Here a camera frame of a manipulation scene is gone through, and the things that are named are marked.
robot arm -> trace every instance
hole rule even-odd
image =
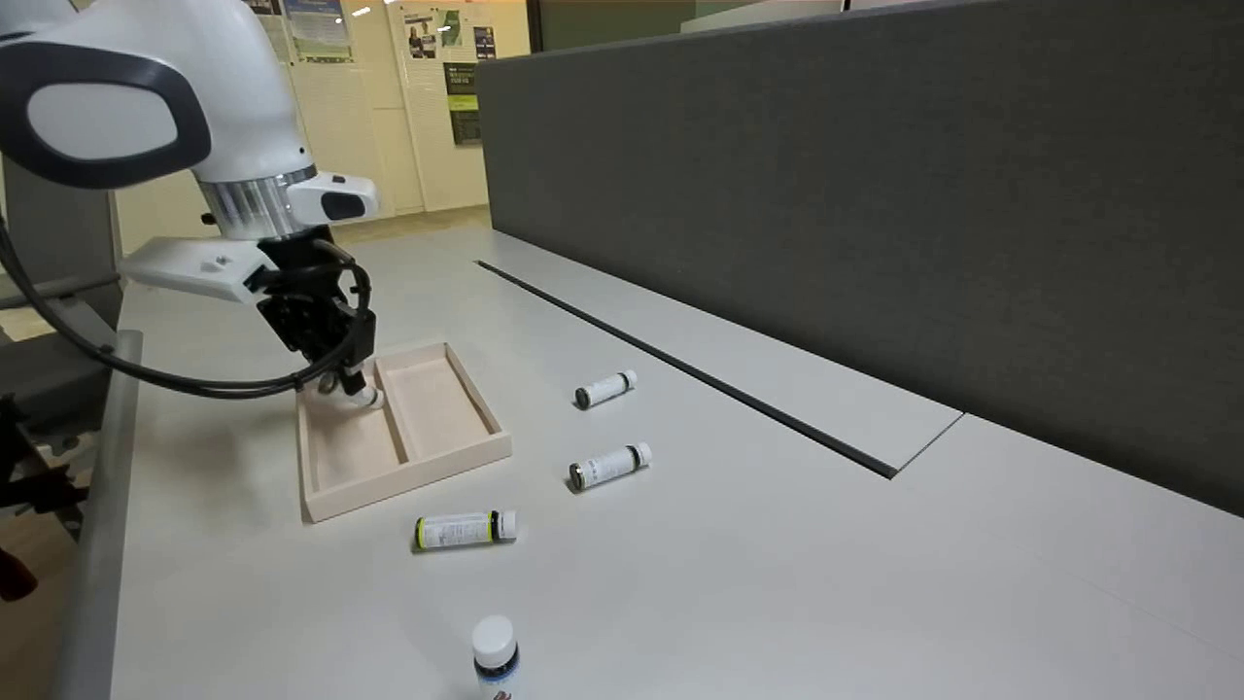
[[[0,6],[0,149],[67,188],[133,188],[192,168],[212,221],[253,240],[245,282],[325,389],[360,394],[369,310],[338,292],[330,221],[369,219],[373,182],[315,173],[263,26],[245,0]]]

